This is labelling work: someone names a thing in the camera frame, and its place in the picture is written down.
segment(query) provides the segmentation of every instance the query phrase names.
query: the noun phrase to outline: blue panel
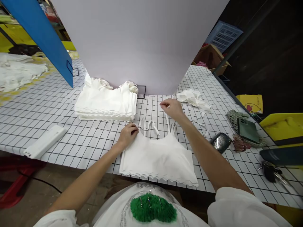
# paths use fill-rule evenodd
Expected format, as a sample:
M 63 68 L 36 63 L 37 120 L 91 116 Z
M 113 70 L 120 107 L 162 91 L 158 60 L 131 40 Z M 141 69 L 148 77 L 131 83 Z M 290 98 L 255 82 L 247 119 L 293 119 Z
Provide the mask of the blue panel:
M 72 59 L 37 0 L 1 0 L 1 2 L 73 87 L 73 71 L 69 70 L 72 69 Z

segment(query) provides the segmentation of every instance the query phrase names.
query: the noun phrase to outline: table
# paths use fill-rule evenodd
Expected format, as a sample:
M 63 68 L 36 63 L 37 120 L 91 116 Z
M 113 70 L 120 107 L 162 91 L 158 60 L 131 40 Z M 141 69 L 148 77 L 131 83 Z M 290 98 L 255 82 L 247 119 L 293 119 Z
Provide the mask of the table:
M 0 149 L 18 155 L 33 144 L 47 129 L 58 124 L 68 132 L 42 157 L 42 161 L 65 165 L 74 168 L 87 169 L 104 155 L 119 138 L 125 122 L 119 121 L 80 121 L 74 114 L 74 104 L 77 101 L 84 85 L 85 68 L 81 59 L 73 60 L 73 67 L 79 69 L 80 75 L 74 77 L 74 88 L 71 88 L 59 72 L 41 78 L 26 90 L 20 90 L 11 97 L 3 98 L 0 107 Z M 206 139 L 219 132 L 224 132 L 231 138 L 234 135 L 232 125 L 225 116 L 226 112 L 234 109 L 245 112 L 236 104 L 234 99 L 222 87 L 219 81 L 209 70 L 200 66 L 190 66 L 187 75 L 178 86 L 176 92 L 186 89 L 198 90 L 203 100 L 212 104 L 212 113 L 204 116 L 204 122 L 210 129 Z M 159 103 L 166 98 L 175 98 L 165 95 L 146 95 L 145 99 L 138 99 L 134 123 L 138 124 L 141 117 L 147 121 L 154 120 L 160 135 L 155 130 L 147 132 L 151 139 L 161 139 L 167 133 L 165 115 Z M 194 122 L 201 114 L 196 107 L 182 103 L 187 117 Z M 194 123 L 200 133 L 205 133 L 197 123 Z M 260 135 L 264 136 L 270 148 L 275 148 L 271 138 L 256 123 Z M 187 149 L 192 150 L 180 126 L 175 133 L 178 141 Z M 289 194 L 281 185 L 267 181 L 262 171 L 257 171 L 262 158 L 260 149 L 251 148 L 245 152 L 236 153 L 231 144 L 223 153 L 224 158 L 241 176 L 254 194 L 263 202 L 303 208 L 303 172 L 298 168 L 281 167 L 285 177 L 296 189 Z M 178 187 L 215 192 L 203 169 L 193 154 L 193 163 L 198 187 L 189 187 L 180 183 L 141 177 L 143 180 L 164 183 Z M 107 170 L 109 173 L 119 174 L 120 156 Z

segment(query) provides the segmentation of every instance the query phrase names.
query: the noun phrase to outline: white sleeve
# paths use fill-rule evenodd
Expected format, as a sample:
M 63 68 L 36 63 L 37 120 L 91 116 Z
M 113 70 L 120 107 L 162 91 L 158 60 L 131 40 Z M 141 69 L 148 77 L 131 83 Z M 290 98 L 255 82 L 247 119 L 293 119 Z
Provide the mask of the white sleeve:
M 216 201 L 207 210 L 211 227 L 291 225 L 254 195 L 240 189 L 224 187 L 216 193 Z
M 42 217 L 34 227 L 78 227 L 75 210 L 58 210 Z

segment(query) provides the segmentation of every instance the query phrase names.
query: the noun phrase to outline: hand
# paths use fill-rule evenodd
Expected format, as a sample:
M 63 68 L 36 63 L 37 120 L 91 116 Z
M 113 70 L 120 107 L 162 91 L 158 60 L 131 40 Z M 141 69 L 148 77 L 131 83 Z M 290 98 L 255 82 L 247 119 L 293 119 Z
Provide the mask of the hand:
M 139 133 L 139 129 L 134 123 L 127 124 L 120 133 L 120 137 L 116 144 L 118 144 L 122 151 L 135 139 Z
M 160 103 L 161 108 L 180 124 L 180 121 L 187 119 L 185 116 L 181 104 L 176 99 L 166 99 Z

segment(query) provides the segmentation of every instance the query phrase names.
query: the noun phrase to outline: red stool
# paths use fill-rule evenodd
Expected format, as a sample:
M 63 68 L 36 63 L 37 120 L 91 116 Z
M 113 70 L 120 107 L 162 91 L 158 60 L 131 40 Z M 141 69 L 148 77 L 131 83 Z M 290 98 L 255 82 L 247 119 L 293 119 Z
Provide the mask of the red stool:
M 35 159 L 25 158 L 19 155 L 9 157 L 0 157 L 0 172 L 19 170 L 21 173 L 30 176 L 35 171 L 44 168 L 45 162 Z M 22 186 L 28 180 L 28 177 L 20 175 L 9 189 L 0 198 L 0 209 L 10 208 L 16 205 L 23 195 L 17 195 Z

